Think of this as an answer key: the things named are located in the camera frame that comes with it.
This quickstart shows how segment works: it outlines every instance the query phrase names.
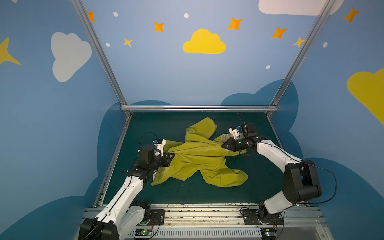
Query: cable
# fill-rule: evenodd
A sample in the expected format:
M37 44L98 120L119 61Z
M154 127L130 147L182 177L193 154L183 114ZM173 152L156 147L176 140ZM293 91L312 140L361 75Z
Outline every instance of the cable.
M281 236L281 234L283 233L283 230L284 230L284 223L285 223L285 221L284 221L284 217L285 217L285 210L284 210L284 213L283 213L283 228L281 229L280 234L275 238L275 240L278 239L278 238Z
M156 218L159 221L159 226L157 227L157 230L156 230L155 234L153 234L148 240L153 238L157 234L157 232L159 231L159 228L160 228L160 220L157 217L154 217L154 218Z
M275 147L275 148L279 149L282 153L284 153L285 155L287 155L291 160L294 160L294 161L296 161L296 162L300 162L300 161L297 161L296 159L293 159L292 156L288 155L284 150L282 150L281 148L279 148L279 147L276 146L276 145L272 145L272 144L269 144L269 143L266 143L266 142L260 142L260 143L264 143L264 144L267 144L267 145L271 145L272 147ZM328 169L325 169L325 168L322 168L322 167L318 167L318 166L316 166L316 165L312 165L312 164L309 164L309 163L306 163L306 162L300 162L300 163L304 163L304 164L306 164L306 165L313 166L313 167L316 167L316 168L325 170L325 171L327 171L327 172L330 172L330 173L333 175L333 177L335 178L335 191L333 192L332 197L330 197L328 200L323 201L323 202L314 202L314 203L310 202L309 204L323 204L323 203L325 203L325 202L329 202L330 200L332 200L332 199L335 197L336 192L337 192L337 179L336 179L336 175L335 175L333 172L331 172L330 170L328 170Z
M132 164L131 164L131 167L129 169L132 168L133 164L135 163L135 161L137 160L137 158L140 156L140 154L138 154L138 156L135 158L135 160L133 160Z
M146 133L144 133L143 135L141 135L141 138L140 138L140 141L139 141L139 149L141 148L141 139L144 137L145 134L148 134L148 133L152 133L155 136L155 139L157 139L156 134L154 134L153 132L146 132Z
M247 207L242 207L242 208L240 208L240 214L241 214L241 216L243 216L243 217L248 217L248 216L246 216L245 214L243 214L243 212L242 212L243 209L248 209L249 211L250 211L251 209L249 209L249 208L247 208Z
M237 114L239 114L242 118L243 118L243 122L244 122L244 125L245 125L245 120L244 120L244 116L241 114L241 113L237 113Z
M151 232L153 231L153 226L155 225L155 218L152 217L152 219L153 219L153 224L152 224Z

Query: green mat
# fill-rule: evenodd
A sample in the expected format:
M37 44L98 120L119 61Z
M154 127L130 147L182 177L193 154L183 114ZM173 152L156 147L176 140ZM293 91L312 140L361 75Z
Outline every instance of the green mat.
M108 204L120 189L128 170L137 157L140 137L153 132L159 138L184 142L185 129L200 120L209 117L217 125L212 140L228 133L233 125L240 125L240 119L252 122L259 135L270 138L278 144L265 113L225 113L225 112L145 112L133 113L131 122L122 144L122 148L109 184L104 204ZM141 145L151 144L154 136L146 134ZM283 173L267 158L257 152L248 151L244 155L226 157L226 164L232 169L241 169L248 174L248 180L236 187L216 187L205 183L200 171L186 181L169 178L160 185L151 186L152 179L146 184L136 199L151 204L176 203L259 203L272 197L281 190Z

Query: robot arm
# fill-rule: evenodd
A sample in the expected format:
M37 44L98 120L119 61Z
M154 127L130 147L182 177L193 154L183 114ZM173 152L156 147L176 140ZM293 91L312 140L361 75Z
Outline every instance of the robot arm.
M303 161L284 151L270 139L257 136L253 124L232 127L229 132L232 137L223 143L223 148L231 151L251 148L268 158L284 174L282 190L259 204L260 222L269 223L283 210L321 196L317 169L312 161Z
M165 144L164 139L156 139L154 145L140 149L137 164L128 171L110 203L94 219L87 218L80 225L79 240L122 240L138 223L150 220L150 204L132 201L156 169L170 166L175 155L163 153Z

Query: vent grille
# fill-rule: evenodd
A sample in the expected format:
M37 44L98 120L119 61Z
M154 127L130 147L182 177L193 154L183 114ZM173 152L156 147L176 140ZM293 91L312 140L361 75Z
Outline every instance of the vent grille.
M135 229L128 235L128 239L132 239ZM262 237L260 228L163 228L153 238L250 238Z

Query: yellow jacket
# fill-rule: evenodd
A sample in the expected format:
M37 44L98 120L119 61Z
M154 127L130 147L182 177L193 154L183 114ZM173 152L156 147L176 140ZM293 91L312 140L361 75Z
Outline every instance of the yellow jacket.
M205 118L186 129L184 143L166 140L164 152L174 153L175 157L170 167L161 167L154 174L152 185L163 183L169 177L185 181L198 170L208 184L218 187L243 184L248 175L242 170L230 169L225 165L225 156L239 154L221 147L228 134L223 134L214 141L209 140L216 129L212 119Z

